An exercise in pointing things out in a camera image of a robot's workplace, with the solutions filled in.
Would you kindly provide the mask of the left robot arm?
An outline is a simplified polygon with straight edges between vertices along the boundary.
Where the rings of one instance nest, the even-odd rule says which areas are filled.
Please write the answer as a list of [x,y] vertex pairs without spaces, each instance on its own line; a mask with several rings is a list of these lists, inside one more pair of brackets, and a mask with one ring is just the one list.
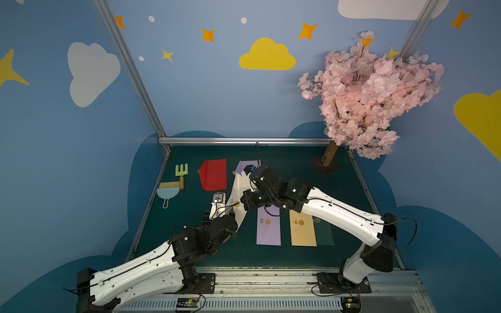
[[120,266],[77,274],[77,312],[116,312],[125,305],[163,293],[202,289],[196,263],[215,255],[238,230],[234,216],[223,215],[201,227],[184,228],[152,251]]

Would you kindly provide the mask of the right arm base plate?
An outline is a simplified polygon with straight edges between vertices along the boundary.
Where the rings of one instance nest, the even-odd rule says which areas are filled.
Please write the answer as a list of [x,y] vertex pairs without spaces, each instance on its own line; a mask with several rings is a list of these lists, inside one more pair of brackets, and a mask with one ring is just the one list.
[[338,273],[320,272],[316,274],[320,295],[344,293],[371,293],[372,289],[367,277],[361,283],[353,283]]

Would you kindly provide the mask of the red envelope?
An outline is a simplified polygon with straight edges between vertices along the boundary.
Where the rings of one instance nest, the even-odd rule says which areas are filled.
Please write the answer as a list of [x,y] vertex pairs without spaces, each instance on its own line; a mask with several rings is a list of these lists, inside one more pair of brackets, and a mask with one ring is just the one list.
[[198,174],[204,191],[227,189],[226,159],[205,160],[198,170]]

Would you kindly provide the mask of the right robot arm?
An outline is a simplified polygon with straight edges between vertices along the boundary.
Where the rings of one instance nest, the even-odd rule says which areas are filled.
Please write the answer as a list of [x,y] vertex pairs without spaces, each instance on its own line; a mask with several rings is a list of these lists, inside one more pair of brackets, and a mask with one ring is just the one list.
[[334,285],[340,290],[348,292],[357,288],[375,271],[393,271],[396,216],[389,213],[380,216],[356,209],[299,179],[283,181],[269,167],[250,165],[241,173],[250,182],[250,188],[240,198],[246,210],[275,206],[290,212],[305,213],[361,241],[360,248],[342,263],[337,274]]

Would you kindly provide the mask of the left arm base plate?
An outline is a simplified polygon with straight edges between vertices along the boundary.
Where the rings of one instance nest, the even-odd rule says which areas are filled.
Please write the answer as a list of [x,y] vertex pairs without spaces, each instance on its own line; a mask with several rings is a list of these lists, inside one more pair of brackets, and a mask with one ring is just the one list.
[[164,287],[162,294],[214,294],[214,273],[199,273],[196,282],[183,283],[184,276],[181,271],[171,271],[160,276],[160,283]]

